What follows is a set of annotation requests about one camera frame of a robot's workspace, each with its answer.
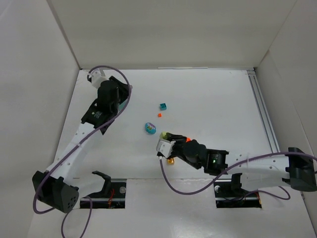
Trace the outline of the pale green lego brick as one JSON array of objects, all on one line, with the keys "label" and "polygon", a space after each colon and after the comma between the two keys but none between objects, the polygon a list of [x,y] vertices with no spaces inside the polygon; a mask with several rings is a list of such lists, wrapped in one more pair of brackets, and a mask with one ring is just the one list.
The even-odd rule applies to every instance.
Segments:
[{"label": "pale green lego brick", "polygon": [[169,133],[168,132],[162,132],[159,137],[160,137],[160,139],[168,140]]}]

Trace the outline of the teal egg-shaped lego piece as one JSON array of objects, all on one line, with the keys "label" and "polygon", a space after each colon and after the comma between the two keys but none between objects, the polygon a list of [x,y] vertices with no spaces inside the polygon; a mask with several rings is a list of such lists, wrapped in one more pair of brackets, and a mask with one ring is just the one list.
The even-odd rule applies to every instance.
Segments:
[{"label": "teal egg-shaped lego piece", "polygon": [[145,124],[145,131],[148,133],[148,134],[155,134],[156,131],[157,131],[157,128],[155,125],[153,125],[152,123],[150,122],[147,122]]}]

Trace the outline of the teal square lego brick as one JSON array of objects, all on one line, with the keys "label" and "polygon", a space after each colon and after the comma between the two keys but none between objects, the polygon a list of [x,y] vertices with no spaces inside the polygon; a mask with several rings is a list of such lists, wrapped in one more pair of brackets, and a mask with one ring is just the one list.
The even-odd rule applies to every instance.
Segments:
[{"label": "teal square lego brick", "polygon": [[162,103],[162,104],[160,104],[159,108],[160,108],[161,111],[164,111],[164,110],[167,109],[167,106],[166,106],[165,103]]}]

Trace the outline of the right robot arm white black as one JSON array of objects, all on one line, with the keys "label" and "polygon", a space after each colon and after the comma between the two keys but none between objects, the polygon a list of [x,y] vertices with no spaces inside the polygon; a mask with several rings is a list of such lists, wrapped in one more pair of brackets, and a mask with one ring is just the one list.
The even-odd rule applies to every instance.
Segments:
[{"label": "right robot arm white black", "polygon": [[296,147],[287,152],[260,155],[244,159],[230,157],[226,150],[208,149],[197,140],[167,132],[164,139],[171,142],[170,158],[178,157],[188,165],[219,178],[231,175],[232,189],[247,191],[259,188],[289,186],[294,190],[315,192],[317,181],[313,156]]}]

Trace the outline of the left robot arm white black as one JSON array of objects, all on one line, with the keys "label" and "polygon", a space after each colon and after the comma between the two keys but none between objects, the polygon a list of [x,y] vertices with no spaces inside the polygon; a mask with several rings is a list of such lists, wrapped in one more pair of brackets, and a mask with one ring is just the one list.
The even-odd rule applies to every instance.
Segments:
[{"label": "left robot arm white black", "polygon": [[93,145],[126,108],[130,97],[131,85],[128,81],[122,83],[111,76],[100,83],[97,98],[81,118],[62,155],[44,172],[37,171],[33,175],[35,201],[66,214],[80,205],[81,198],[93,193],[108,193],[110,176],[99,171],[93,171],[84,178],[76,179],[75,176]]}]

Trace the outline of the teal round divided container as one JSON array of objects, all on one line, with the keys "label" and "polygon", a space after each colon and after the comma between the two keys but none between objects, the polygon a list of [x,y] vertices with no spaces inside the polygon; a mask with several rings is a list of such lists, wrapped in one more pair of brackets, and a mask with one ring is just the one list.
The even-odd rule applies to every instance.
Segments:
[{"label": "teal round divided container", "polygon": [[127,103],[127,100],[125,100],[124,102],[122,102],[122,103],[118,106],[118,113],[123,110],[123,108],[125,107],[126,103]]}]

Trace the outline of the yellow-orange square lego brick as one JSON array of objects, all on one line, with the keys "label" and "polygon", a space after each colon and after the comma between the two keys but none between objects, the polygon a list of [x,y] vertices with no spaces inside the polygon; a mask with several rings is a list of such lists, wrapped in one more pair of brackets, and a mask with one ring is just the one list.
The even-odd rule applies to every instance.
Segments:
[{"label": "yellow-orange square lego brick", "polygon": [[167,164],[168,165],[174,165],[174,159],[172,158],[172,159],[168,159],[167,160]]}]

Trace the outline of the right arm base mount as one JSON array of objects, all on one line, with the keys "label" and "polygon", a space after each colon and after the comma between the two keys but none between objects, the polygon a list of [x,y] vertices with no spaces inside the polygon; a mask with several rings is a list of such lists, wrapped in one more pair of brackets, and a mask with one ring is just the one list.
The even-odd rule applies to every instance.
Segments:
[{"label": "right arm base mount", "polygon": [[217,180],[213,184],[217,208],[262,208],[259,193],[242,188],[241,175],[235,174],[231,179]]}]

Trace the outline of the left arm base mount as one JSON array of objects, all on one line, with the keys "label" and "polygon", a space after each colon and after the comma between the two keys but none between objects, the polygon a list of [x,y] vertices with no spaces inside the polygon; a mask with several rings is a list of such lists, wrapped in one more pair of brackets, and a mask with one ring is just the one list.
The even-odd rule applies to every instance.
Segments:
[{"label": "left arm base mount", "polygon": [[127,180],[112,179],[110,176],[93,171],[79,186],[79,198],[75,208],[124,209]]}]

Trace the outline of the aluminium rail at table edge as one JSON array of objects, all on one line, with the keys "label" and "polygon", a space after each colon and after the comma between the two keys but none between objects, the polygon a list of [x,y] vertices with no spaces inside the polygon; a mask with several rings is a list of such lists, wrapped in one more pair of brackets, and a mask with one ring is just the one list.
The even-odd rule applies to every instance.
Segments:
[{"label": "aluminium rail at table edge", "polygon": [[258,107],[258,111],[260,114],[260,118],[262,120],[262,124],[264,127],[264,131],[272,152],[279,152],[279,144],[277,142],[274,129],[264,102],[264,98],[260,89],[260,85],[258,83],[258,79],[256,76],[255,70],[247,70],[247,75],[250,81],[250,85],[254,94],[254,98]]}]

